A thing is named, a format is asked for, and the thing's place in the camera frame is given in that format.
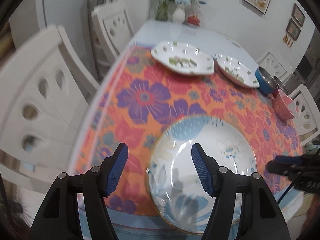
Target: chair back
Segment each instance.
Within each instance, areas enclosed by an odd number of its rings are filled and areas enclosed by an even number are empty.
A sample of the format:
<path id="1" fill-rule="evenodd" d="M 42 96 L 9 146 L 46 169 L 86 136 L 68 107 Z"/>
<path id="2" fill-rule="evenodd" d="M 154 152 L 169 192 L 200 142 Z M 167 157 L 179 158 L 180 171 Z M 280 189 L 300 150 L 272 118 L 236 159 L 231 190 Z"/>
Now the chair back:
<path id="1" fill-rule="evenodd" d="M 293 98 L 300 110 L 300 116 L 293 119 L 297 134 L 300 136 L 318 129 L 316 133 L 301 142 L 302 145 L 305 145 L 320 134 L 320 112 L 309 90 L 304 85 L 300 85 L 289 97 Z"/>
<path id="2" fill-rule="evenodd" d="M 79 76 L 84 66 L 63 32 L 54 25 L 40 31 L 1 69 L 0 149 L 22 162 L 66 171 L 88 103 L 70 71 L 78 67 Z M 94 93 L 97 83 L 89 83 Z M 47 187 L 2 164 L 0 169 L 22 187 Z"/>
<path id="3" fill-rule="evenodd" d="M 97 6 L 92 12 L 92 22 L 101 47 L 113 64 L 134 35 L 125 3 Z"/>
<path id="4" fill-rule="evenodd" d="M 275 51 L 268 52 L 258 61 L 258 65 L 263 67 L 272 76 L 276 76 L 285 83 L 292 75 L 291 66 Z"/>

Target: plate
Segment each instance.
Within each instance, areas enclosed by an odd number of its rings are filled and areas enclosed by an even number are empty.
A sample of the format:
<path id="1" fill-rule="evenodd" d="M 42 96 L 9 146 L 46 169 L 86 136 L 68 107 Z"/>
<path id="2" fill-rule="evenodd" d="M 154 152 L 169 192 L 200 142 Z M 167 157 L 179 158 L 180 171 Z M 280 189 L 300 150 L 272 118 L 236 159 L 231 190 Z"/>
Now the plate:
<path id="1" fill-rule="evenodd" d="M 191 158 L 191 147 L 200 143 L 208 156 L 234 173 L 256 172 L 254 153 L 234 126 L 208 115 L 185 117 L 170 126 L 155 143 L 148 167 L 148 186 L 161 216 L 174 227 L 203 233 L 215 198 L 201 185 Z M 233 222 L 240 217 L 237 194 Z"/>
<path id="2" fill-rule="evenodd" d="M 233 83 L 245 88 L 258 88 L 259 82 L 254 72 L 234 57 L 216 54 L 218 65 L 224 75 Z"/>
<path id="3" fill-rule="evenodd" d="M 152 57 L 170 70 L 183 75 L 212 75 L 213 58 L 194 45 L 161 41 L 151 49 Z"/>

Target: floral tablecloth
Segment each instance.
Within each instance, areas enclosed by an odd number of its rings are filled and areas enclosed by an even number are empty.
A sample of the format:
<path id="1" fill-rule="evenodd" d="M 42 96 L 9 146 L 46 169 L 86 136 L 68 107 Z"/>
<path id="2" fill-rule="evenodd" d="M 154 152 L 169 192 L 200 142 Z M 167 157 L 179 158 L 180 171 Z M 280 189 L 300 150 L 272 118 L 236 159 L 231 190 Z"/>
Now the floral tablecloth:
<path id="1" fill-rule="evenodd" d="M 157 63 L 150 48 L 131 47 L 103 88 L 81 151 L 75 156 L 73 173 L 100 165 L 120 142 L 126 143 L 129 158 L 106 205 L 126 213 L 158 216 L 146 189 L 153 144 L 176 120 L 207 113 L 228 121 L 244 134 L 255 153 L 258 172 L 273 194 L 285 188 L 287 179 L 269 174 L 265 165 L 278 154 L 302 154 L 293 123 L 275 116 L 269 98 L 257 90 L 238 87 L 215 69 L 210 77 L 178 76 Z"/>

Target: bowl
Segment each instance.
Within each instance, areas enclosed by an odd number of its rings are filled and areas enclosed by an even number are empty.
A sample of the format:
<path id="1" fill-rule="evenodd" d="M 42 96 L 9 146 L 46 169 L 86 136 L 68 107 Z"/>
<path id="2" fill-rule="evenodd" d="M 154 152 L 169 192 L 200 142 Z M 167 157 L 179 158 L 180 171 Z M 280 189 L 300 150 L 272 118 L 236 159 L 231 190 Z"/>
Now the bowl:
<path id="1" fill-rule="evenodd" d="M 259 90 L 263 94 L 271 94 L 278 89 L 278 85 L 274 78 L 262 67 L 258 67 L 254 73 L 259 81 L 260 87 Z"/>
<path id="2" fill-rule="evenodd" d="M 285 92 L 285 94 L 288 96 L 289 95 L 289 91 L 287 90 L 287 88 L 285 87 L 285 85 L 282 83 L 282 81 L 277 78 L 276 76 L 273 76 L 273 78 L 275 79 L 277 85 L 278 85 L 278 88 L 280 88 L 283 92 Z M 278 94 L 278 90 L 276 90 L 275 92 L 272 93 L 274 97 L 277 96 Z"/>
<path id="3" fill-rule="evenodd" d="M 297 118 L 300 115 L 299 108 L 295 102 L 293 102 L 293 100 L 289 98 L 281 89 L 278 89 L 278 94 L 276 99 L 272 101 L 272 106 L 276 115 L 282 121 Z"/>

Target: vase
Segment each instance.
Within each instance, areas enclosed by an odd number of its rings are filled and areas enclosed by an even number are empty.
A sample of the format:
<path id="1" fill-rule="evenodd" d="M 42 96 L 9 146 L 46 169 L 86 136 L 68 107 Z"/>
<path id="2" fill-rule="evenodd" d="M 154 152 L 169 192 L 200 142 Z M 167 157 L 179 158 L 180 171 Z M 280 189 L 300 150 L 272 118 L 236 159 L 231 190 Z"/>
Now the vase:
<path id="1" fill-rule="evenodd" d="M 156 14 L 156 20 L 167 21 L 168 20 L 168 8 L 169 0 L 159 0 L 158 11 Z"/>
<path id="2" fill-rule="evenodd" d="M 184 5 L 178 5 L 174 13 L 172 14 L 172 21 L 174 23 L 180 23 L 182 24 L 186 19 L 186 14 L 184 11 L 185 6 Z"/>

